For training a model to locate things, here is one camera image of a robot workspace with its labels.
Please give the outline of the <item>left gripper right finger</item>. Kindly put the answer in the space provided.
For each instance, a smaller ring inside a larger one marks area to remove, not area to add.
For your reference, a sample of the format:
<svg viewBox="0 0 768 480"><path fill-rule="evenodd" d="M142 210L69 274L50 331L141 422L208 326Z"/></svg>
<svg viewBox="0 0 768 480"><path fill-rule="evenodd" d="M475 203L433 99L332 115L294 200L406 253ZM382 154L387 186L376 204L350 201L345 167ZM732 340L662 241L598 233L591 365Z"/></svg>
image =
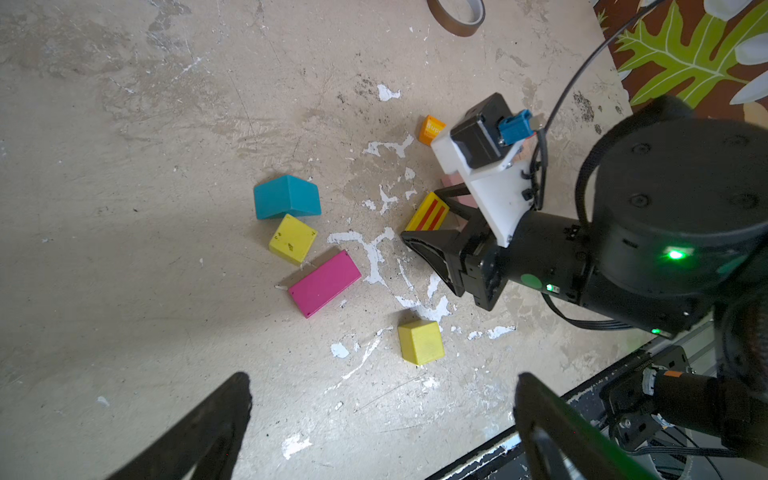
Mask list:
<svg viewBox="0 0 768 480"><path fill-rule="evenodd" d="M569 479L569 461L585 479L654 476L531 373L518 376L513 409L534 479Z"/></svg>

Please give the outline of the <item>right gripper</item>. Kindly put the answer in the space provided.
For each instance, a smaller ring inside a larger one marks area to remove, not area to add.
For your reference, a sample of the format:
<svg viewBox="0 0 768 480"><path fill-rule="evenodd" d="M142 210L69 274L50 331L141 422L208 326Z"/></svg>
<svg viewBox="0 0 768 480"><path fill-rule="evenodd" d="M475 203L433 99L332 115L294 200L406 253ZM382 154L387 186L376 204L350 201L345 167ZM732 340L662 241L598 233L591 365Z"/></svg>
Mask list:
<svg viewBox="0 0 768 480"><path fill-rule="evenodd" d="M467 291L476 306L490 311L507 283L514 282L573 304L581 300L590 265L589 237L575 220L529 211L506 247L488 237L470 254L470 231L489 229L482 211L460 201L470 195L466 185L439 188L435 194L455 217L456 230L404 231L400 237L456 296Z"/></svg>

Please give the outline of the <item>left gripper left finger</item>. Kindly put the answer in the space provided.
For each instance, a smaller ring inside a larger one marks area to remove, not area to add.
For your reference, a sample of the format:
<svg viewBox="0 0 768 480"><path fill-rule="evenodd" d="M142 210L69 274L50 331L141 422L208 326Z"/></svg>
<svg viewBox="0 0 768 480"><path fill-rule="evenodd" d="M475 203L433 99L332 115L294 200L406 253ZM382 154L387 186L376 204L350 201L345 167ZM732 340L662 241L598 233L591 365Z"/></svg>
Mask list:
<svg viewBox="0 0 768 480"><path fill-rule="evenodd" d="M237 372L112 479L230 479L250 421L250 378Z"/></svg>

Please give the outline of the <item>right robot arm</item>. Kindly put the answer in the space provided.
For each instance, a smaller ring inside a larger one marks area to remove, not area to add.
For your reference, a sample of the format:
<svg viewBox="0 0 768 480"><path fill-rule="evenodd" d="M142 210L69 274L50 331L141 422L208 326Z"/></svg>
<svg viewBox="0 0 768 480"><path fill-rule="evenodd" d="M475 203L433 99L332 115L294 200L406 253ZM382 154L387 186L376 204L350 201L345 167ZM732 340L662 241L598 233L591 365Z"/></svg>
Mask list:
<svg viewBox="0 0 768 480"><path fill-rule="evenodd" d="M457 185L439 211L465 222L407 227L403 243L456 295L491 310L515 282L545 303L596 314L578 327L636 328L673 339L703 319L715 335L716 372L698 375L679 347L643 353L597 388L607 435L530 374L515 417L529 465L554 478L573 464L585 477L639 478L639 455L667 427L717 437L695 456L767 461L767 132L701 119L662 96L609 130L584 160L577 215L542 209L547 143L537 133L519 164L513 121L499 94L470 109L432 148Z"/></svg>

